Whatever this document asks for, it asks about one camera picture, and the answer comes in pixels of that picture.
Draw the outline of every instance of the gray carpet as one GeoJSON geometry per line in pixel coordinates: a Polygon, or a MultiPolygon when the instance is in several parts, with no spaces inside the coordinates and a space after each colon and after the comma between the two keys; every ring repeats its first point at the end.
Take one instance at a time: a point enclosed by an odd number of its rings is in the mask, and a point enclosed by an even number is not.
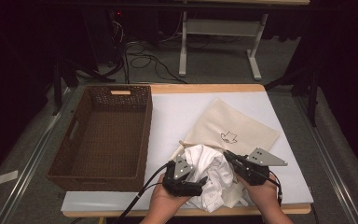
{"type": "MultiPolygon", "coordinates": [[[[281,43],[276,39],[263,40],[256,54],[258,65],[263,80],[255,82],[250,74],[250,67],[246,61],[241,41],[230,43],[231,39],[214,39],[208,46],[203,46],[202,40],[191,42],[192,49],[188,50],[187,76],[183,77],[187,83],[261,83],[267,84],[284,73],[287,64],[296,48],[297,41],[281,43]]],[[[179,46],[177,42],[169,43],[169,46],[160,45],[158,48],[145,45],[143,53],[155,55],[161,62],[167,65],[171,73],[177,75],[179,61],[179,46]]],[[[143,47],[137,45],[128,50],[128,53],[139,53],[143,47]]],[[[128,56],[129,63],[139,68],[130,68],[131,83],[137,82],[172,82],[162,79],[172,78],[168,71],[160,64],[155,68],[154,62],[146,58],[128,56]]],[[[109,68],[101,66],[102,71],[109,68]]],[[[112,76],[117,82],[124,82],[122,71],[112,76]]],[[[72,90],[73,96],[61,112],[61,118],[47,139],[42,154],[38,157],[39,163],[31,173],[31,181],[22,195],[19,195],[18,203],[14,204],[12,213],[8,213],[8,223],[71,223],[74,219],[65,217],[60,211],[65,191],[56,187],[46,179],[46,173],[51,165],[53,156],[61,142],[66,130],[71,110],[76,108],[82,87],[93,80],[82,80],[81,86],[72,90]]],[[[306,99],[291,96],[290,87],[279,87],[268,92],[270,101],[283,126],[285,134],[295,153],[296,159],[303,175],[312,189],[314,207],[320,223],[358,223],[350,218],[356,211],[346,211],[342,199],[337,193],[335,175],[330,175],[326,166],[324,154],[320,152],[321,143],[323,149],[331,156],[338,177],[347,188],[355,208],[358,210],[358,160],[354,157],[345,138],[339,130],[339,126],[331,115],[328,104],[320,92],[317,105],[317,128],[311,128],[304,116],[304,108],[301,104],[306,99]]],[[[46,130],[53,117],[54,110],[52,91],[48,98],[50,101],[45,108],[33,119],[23,132],[16,146],[13,147],[7,160],[0,168],[0,175],[14,170],[20,174],[27,166],[28,160],[33,156],[37,143],[46,130]]],[[[16,186],[16,181],[9,181],[0,185],[0,212],[5,205],[11,191],[16,186]]],[[[295,223],[316,223],[315,215],[291,215],[295,223]]],[[[241,223],[241,218],[230,220],[231,223],[241,223]]],[[[84,218],[78,223],[98,223],[98,218],[84,218]]]]}

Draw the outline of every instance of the drawing on bag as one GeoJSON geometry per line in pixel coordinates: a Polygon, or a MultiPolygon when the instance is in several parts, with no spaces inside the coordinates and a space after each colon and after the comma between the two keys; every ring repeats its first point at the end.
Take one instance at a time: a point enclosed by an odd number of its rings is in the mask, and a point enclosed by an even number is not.
{"type": "Polygon", "coordinates": [[[223,141],[225,141],[226,143],[233,144],[233,143],[237,142],[237,140],[235,139],[237,137],[237,135],[234,133],[231,133],[231,132],[228,132],[226,134],[220,133],[220,136],[223,139],[223,141]]]}

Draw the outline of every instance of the metal rail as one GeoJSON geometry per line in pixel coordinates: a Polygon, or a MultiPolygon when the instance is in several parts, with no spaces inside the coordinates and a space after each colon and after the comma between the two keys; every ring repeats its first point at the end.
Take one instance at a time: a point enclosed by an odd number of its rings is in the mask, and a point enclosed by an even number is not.
{"type": "Polygon", "coordinates": [[[324,141],[320,136],[318,130],[312,126],[310,120],[307,116],[307,107],[303,99],[301,97],[294,97],[297,106],[299,107],[300,111],[302,111],[302,115],[304,120],[307,122],[307,125],[310,129],[310,132],[315,140],[316,145],[318,146],[318,154],[322,159],[324,169],[327,173],[327,176],[330,179],[330,182],[336,192],[336,195],[341,203],[341,206],[347,215],[348,221],[351,224],[358,224],[358,209],[354,204],[352,197],[348,191],[347,186],[345,185],[344,181],[342,180],[341,175],[339,174],[336,165],[334,164],[333,160],[331,159],[326,146],[324,145],[324,141]]]}
{"type": "MultiPolygon", "coordinates": [[[[70,90],[67,88],[63,94],[63,106],[64,108],[69,99],[72,97],[74,90],[70,90]]],[[[53,116],[48,124],[46,130],[42,133],[33,154],[31,155],[30,159],[28,160],[27,164],[22,171],[19,180],[16,183],[16,186],[11,191],[10,195],[7,198],[5,205],[2,207],[0,211],[0,224],[9,223],[13,213],[16,211],[18,204],[22,198],[22,195],[26,191],[29,183],[32,180],[34,172],[36,171],[37,166],[39,165],[40,160],[42,159],[45,151],[46,151],[46,142],[49,140],[50,135],[61,117],[61,111],[56,115],[53,116]]]]}

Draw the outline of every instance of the floor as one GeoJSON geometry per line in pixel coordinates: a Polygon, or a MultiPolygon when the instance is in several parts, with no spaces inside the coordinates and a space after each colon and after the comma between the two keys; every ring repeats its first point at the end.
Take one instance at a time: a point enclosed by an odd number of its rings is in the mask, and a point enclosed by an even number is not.
{"type": "MultiPolygon", "coordinates": [[[[134,43],[127,50],[130,83],[259,83],[262,85],[284,74],[298,40],[280,42],[262,40],[256,59],[262,75],[254,81],[247,63],[244,45],[247,39],[196,36],[189,40],[187,74],[179,77],[178,39],[152,47],[134,43]]],[[[101,73],[110,67],[101,64],[101,73]]],[[[111,76],[124,83],[124,72],[111,76]]],[[[60,211],[65,191],[46,179],[46,173],[81,89],[95,80],[80,77],[77,89],[66,89],[64,105],[57,116],[53,91],[45,108],[29,123],[16,146],[0,167],[0,175],[19,171],[18,178],[0,184],[0,223],[98,223],[96,218],[74,219],[60,211]]],[[[314,198],[313,210],[306,215],[290,215],[295,223],[358,223],[358,161],[331,115],[323,93],[319,91],[314,128],[306,118],[307,98],[292,97],[290,86],[268,92],[270,101],[285,130],[297,162],[314,198]]],[[[241,217],[222,218],[241,223],[241,217]]],[[[128,219],[136,223],[139,219],[128,219]]]]}

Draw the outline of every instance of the forearm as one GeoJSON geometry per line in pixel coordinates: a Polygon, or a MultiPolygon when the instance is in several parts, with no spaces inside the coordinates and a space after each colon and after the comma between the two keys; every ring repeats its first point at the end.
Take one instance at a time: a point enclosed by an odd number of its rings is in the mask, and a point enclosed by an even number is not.
{"type": "Polygon", "coordinates": [[[282,211],[279,205],[259,208],[266,224],[293,224],[292,220],[282,211]]]}
{"type": "Polygon", "coordinates": [[[141,221],[141,224],[164,224],[169,219],[166,219],[163,216],[158,216],[154,214],[147,214],[145,218],[141,221]]]}

